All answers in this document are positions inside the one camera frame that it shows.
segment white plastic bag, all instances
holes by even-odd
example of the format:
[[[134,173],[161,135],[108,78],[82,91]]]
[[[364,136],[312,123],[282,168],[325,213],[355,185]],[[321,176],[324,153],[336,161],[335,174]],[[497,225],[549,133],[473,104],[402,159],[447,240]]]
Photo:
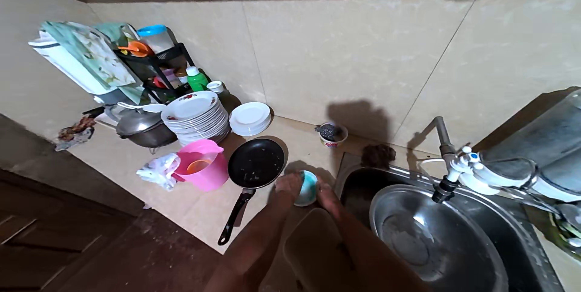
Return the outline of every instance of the white plastic bag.
[[[178,166],[178,154],[172,153],[148,162],[136,174],[145,181],[157,183],[167,191],[171,191],[177,182],[171,175]]]

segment kitchen counter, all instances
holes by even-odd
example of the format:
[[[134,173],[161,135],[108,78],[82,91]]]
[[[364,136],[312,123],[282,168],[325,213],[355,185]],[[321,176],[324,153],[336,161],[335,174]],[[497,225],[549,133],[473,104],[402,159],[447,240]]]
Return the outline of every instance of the kitchen counter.
[[[324,147],[314,131],[313,125],[275,116],[271,125],[257,136],[269,137],[279,142],[287,155],[287,166],[292,169],[308,169],[334,184],[339,165],[344,152],[361,154],[363,147],[378,142],[363,139],[352,134],[345,143],[337,149]],[[227,157],[246,140],[253,137],[240,137],[230,133],[220,145],[224,148]],[[397,153],[392,165],[414,169],[415,160],[438,158],[439,155],[411,151],[404,147],[392,146]],[[167,192],[157,184],[141,180],[135,174],[145,163],[158,156],[176,152],[180,149],[179,143],[160,148],[155,155],[149,154],[147,148],[142,148],[128,140],[120,140],[115,131],[103,126],[97,126],[91,140],[70,149],[70,152],[106,177],[119,184],[127,191],[174,221],[201,241],[207,243],[220,253],[226,251],[227,245],[217,245],[218,238],[238,199],[241,188],[228,180],[220,189],[212,192],[202,192],[188,182],[181,182]],[[427,171],[435,176],[442,177],[445,169],[442,163],[426,164]],[[268,195],[273,184],[258,189],[244,211],[240,227],[234,228],[230,242],[240,230],[266,205]],[[311,207],[294,207],[289,215],[283,236],[287,235],[309,212]],[[581,265],[563,251],[557,249],[537,232],[539,239],[547,251],[548,258],[555,267],[563,287],[567,292],[581,291]],[[278,255],[271,271],[267,274],[263,289],[277,290],[296,287],[296,282],[288,275],[289,268]]]

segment dish towel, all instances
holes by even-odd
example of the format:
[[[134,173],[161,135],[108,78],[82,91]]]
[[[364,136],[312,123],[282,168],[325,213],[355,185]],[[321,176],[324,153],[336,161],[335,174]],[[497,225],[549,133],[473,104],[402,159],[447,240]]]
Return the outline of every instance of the dish towel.
[[[112,27],[120,23],[100,25],[110,32],[120,32]],[[140,104],[142,82],[113,52],[110,38],[96,28],[75,22],[46,21],[42,29],[64,47],[104,88],[119,88],[127,97]],[[119,37],[113,37],[118,43]]]

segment pot lid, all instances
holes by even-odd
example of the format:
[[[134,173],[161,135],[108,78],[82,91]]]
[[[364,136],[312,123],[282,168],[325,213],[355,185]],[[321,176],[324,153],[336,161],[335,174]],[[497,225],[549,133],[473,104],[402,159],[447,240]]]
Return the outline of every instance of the pot lid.
[[[142,110],[124,110],[120,112],[116,132],[120,136],[130,136],[143,132],[162,120],[161,113],[144,112]]]

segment stack of plates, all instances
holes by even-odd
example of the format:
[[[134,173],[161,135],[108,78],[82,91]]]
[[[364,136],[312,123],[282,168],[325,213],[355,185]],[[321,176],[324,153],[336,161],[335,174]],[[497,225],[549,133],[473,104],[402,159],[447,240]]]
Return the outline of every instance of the stack of plates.
[[[230,132],[228,112],[212,91],[179,97],[164,108],[162,119],[182,146],[200,139],[218,143]]]
[[[270,108],[265,103],[243,103],[230,115],[232,132],[249,137],[264,131],[270,124]]]

